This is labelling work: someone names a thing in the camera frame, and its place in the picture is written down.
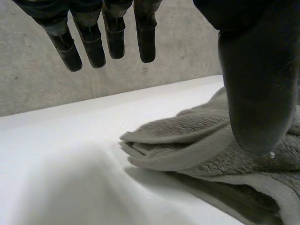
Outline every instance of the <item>black rubber finger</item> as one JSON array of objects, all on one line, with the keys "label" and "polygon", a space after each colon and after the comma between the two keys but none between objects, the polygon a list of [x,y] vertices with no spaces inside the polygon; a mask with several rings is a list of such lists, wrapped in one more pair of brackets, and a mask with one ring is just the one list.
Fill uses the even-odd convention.
[{"label": "black rubber finger", "polygon": [[71,8],[74,23],[88,55],[90,64],[94,68],[101,68],[106,64],[101,32],[97,23],[101,7],[102,4],[99,5],[98,8],[88,12],[78,12]]},{"label": "black rubber finger", "polygon": [[220,32],[219,57],[236,140],[267,155],[292,123],[300,69],[300,2],[275,0],[250,27]]},{"label": "black rubber finger", "polygon": [[161,0],[135,0],[135,23],[137,41],[142,62],[154,61],[155,49],[155,11],[158,9]]},{"label": "black rubber finger", "polygon": [[52,40],[58,54],[60,55],[65,66],[71,72],[76,72],[83,67],[82,61],[74,44],[74,40],[71,37],[70,31],[62,36],[54,36],[47,33]]},{"label": "black rubber finger", "polygon": [[45,29],[66,67],[72,72],[80,70],[83,65],[67,24],[68,19],[34,20]]},{"label": "black rubber finger", "polygon": [[95,25],[88,27],[80,25],[75,19],[74,22],[92,67],[101,68],[105,66],[106,59],[98,24],[96,23]]},{"label": "black rubber finger", "polygon": [[132,0],[103,1],[102,15],[105,24],[109,54],[113,59],[121,59],[125,54],[123,16],[132,5]]}]

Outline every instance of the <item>white tabletop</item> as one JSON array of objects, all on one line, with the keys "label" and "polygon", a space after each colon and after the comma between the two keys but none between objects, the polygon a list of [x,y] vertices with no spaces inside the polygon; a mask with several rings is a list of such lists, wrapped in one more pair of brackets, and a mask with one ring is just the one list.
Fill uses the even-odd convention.
[{"label": "white tabletop", "polygon": [[2,117],[0,224],[241,225],[165,174],[131,166],[118,145],[222,86],[212,76]]}]

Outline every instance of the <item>gray towel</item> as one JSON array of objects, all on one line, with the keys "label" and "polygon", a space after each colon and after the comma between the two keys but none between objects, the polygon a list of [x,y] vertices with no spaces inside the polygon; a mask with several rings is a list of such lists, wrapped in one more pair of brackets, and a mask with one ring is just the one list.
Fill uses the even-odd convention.
[{"label": "gray towel", "polygon": [[132,165],[167,172],[194,195],[249,225],[300,225],[300,107],[275,157],[235,141],[225,89],[206,104],[121,137]]}]

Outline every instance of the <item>concrete wall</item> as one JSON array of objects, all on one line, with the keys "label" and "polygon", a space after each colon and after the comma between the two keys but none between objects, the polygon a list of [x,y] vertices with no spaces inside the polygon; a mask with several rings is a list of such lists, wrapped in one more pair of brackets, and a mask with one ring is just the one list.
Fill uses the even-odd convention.
[{"label": "concrete wall", "polygon": [[[192,0],[164,0],[156,13],[157,55],[139,58],[133,9],[125,15],[125,57],[112,60],[105,35],[106,66],[94,69],[69,18],[83,68],[69,72],[44,30],[10,0],[0,1],[1,116],[221,74],[218,33]],[[99,26],[104,34],[103,19]]]}]

